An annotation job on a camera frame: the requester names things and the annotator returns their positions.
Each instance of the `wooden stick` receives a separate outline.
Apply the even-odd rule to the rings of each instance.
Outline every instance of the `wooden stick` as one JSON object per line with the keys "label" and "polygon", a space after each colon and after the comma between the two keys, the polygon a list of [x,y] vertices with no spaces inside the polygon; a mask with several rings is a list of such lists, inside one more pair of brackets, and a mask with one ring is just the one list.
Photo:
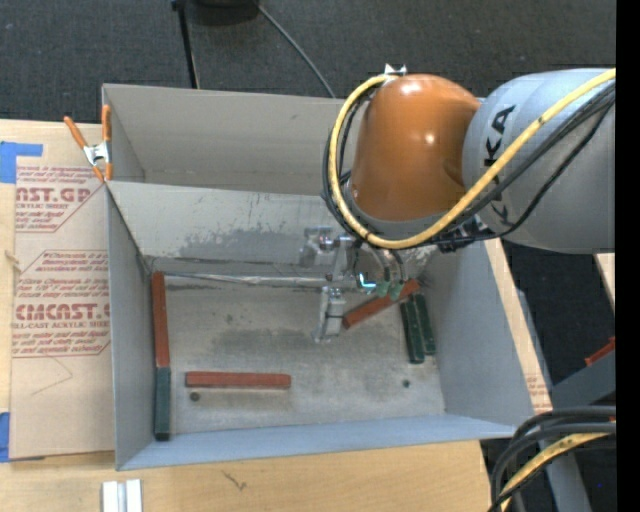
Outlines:
{"label": "wooden stick", "polygon": [[394,302],[387,295],[386,297],[376,298],[369,302],[365,302],[344,315],[344,318],[342,319],[342,327],[349,329],[360,322],[364,322],[367,318],[375,315],[376,313],[380,313],[380,311],[387,309],[393,304],[398,303],[412,293],[417,292],[419,289],[420,283],[415,279],[409,279],[405,283],[404,288],[402,288],[402,292],[400,292],[398,300]]}
{"label": "wooden stick", "polygon": [[291,375],[284,373],[187,372],[188,388],[289,389]]}

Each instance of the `metal bracket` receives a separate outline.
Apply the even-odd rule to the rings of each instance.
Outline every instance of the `metal bracket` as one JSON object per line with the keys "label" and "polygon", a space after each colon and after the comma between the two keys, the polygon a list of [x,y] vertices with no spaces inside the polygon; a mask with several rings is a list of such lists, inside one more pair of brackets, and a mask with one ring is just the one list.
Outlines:
{"label": "metal bracket", "polygon": [[142,512],[142,480],[103,482],[101,512]]}
{"label": "metal bracket", "polygon": [[331,341],[340,334],[342,317],[347,301],[342,296],[340,288],[324,286],[320,297],[320,318],[311,336],[313,341],[320,343]]}
{"label": "metal bracket", "polygon": [[107,163],[111,162],[111,144],[106,140],[95,146],[85,146],[82,151],[92,165],[96,165],[100,159],[104,159]]}

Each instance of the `black cable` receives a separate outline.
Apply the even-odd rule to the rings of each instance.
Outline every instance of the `black cable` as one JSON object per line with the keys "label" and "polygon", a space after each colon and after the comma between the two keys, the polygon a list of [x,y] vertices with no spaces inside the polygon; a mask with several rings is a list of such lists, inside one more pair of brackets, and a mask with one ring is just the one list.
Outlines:
{"label": "black cable", "polygon": [[517,457],[524,450],[536,446],[540,441],[548,441],[561,435],[580,433],[606,433],[615,434],[616,424],[612,422],[601,423],[575,423],[568,425],[554,425],[538,432],[527,434],[514,443],[510,444],[498,458],[493,471],[491,472],[491,496],[496,500],[500,494],[503,475],[511,460]]}
{"label": "black cable", "polygon": [[542,414],[538,414],[522,423],[511,437],[513,440],[519,439],[534,427],[550,421],[569,421],[574,418],[602,418],[608,420],[616,416],[615,405],[587,405],[583,407],[565,407],[563,409],[555,409]]}
{"label": "black cable", "polygon": [[196,67],[191,50],[191,37],[189,36],[189,25],[185,14],[185,0],[172,0],[171,7],[174,11],[178,11],[178,21],[180,23],[180,34],[182,35],[182,45],[184,53],[187,57],[187,69],[189,71],[189,83],[192,89],[200,89],[198,76],[196,75]]}
{"label": "black cable", "polygon": [[254,1],[254,4],[258,8],[258,10],[262,13],[262,15],[265,18],[267,18],[267,20],[269,20],[269,22],[278,30],[278,32],[280,32],[283,35],[283,37],[288,41],[288,43],[295,48],[295,50],[300,54],[300,56],[304,59],[304,61],[309,65],[309,67],[311,68],[311,71],[313,71],[315,75],[318,77],[318,80],[322,82],[322,85],[329,93],[329,96],[331,96],[332,98],[336,98],[336,95],[333,92],[333,89],[331,89],[331,86],[324,79],[320,71],[318,71],[318,68],[315,66],[315,64],[311,62],[311,59],[307,57],[307,54],[304,53],[304,50],[300,47],[300,45],[293,40],[293,38],[289,35],[289,33],[275,20],[273,16],[271,16],[271,14],[267,12],[267,10],[264,7],[262,7],[262,5],[260,5],[259,2]]}
{"label": "black cable", "polygon": [[[615,450],[617,449],[617,444],[614,439],[605,438],[605,439],[594,439],[593,441],[589,441],[583,445],[576,447],[580,451],[587,450]],[[558,453],[557,455],[549,458],[545,464],[542,464],[540,467],[536,468],[530,474],[528,474],[525,478],[522,479],[518,484],[513,486],[508,491],[504,491],[500,493],[500,496],[491,504],[491,508],[487,512],[496,512],[500,511],[500,505],[507,499],[513,497],[516,493],[522,492],[526,487],[528,487],[531,482],[536,478],[546,467],[553,462],[556,458],[566,455],[566,452]]]}

